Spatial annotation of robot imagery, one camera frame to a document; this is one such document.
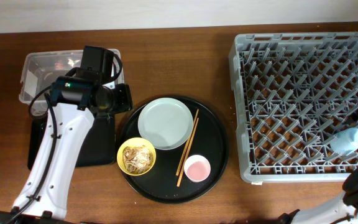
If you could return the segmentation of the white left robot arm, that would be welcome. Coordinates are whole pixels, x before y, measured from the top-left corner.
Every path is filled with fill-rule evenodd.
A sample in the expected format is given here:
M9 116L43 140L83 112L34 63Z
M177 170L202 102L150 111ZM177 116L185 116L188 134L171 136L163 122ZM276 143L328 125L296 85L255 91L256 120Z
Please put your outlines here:
M0 223L62 223L81 147L98 118L133 109L129 85L115 82L122 61L113 51L85 46L81 65L40 91L47 103L44 136L27 182Z

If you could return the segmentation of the yellow bowl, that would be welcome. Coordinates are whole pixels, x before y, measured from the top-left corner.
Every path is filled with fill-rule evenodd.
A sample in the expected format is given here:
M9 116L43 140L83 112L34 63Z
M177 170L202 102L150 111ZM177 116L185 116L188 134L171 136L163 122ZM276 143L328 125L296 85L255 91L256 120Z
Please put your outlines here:
M152 154L153 154L153 156L154 156L154 161L153 161L153 163L152 163L151 168L154 166L155 161L156 161L156 158L157 158L157 154L156 154L156 150L155 150L155 148L153 147L153 145L152 145L148 140L146 140L146 139L144 139L144 138L130 138L130 139L124 141L124 142L121 144L120 148L118 149L117 158L116 158L116 159L117 159L117 164L118 164L119 168L120 168L125 174L127 174L127 175L132 175L132 176L140 176L140 175L144 175L145 173L147 173L148 171L151 170L151 168L150 168L148 171L144 172L143 174L131 174L131 173L128 172L128 171L126 170L126 168L124 167L123 158L122 158L122 154L123 154L124 148L127 147L127 146L141 146L141 145L147 146L147 147L150 149L150 151L152 152Z

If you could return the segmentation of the light blue cup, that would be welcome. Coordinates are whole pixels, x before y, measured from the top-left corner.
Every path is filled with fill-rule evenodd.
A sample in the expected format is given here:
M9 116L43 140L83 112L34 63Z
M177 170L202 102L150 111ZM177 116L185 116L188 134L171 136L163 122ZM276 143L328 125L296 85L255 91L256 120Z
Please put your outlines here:
M349 128L334 135L329 145L331 149L346 156L358 149L358 128Z

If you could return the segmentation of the pink cup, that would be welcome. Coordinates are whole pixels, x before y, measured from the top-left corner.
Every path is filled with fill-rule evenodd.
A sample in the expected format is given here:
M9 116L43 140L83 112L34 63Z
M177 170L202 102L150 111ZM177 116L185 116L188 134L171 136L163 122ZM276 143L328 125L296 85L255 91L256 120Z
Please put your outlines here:
M185 161L184 173L192 182L202 182L210 175L211 165L204 156L193 155Z

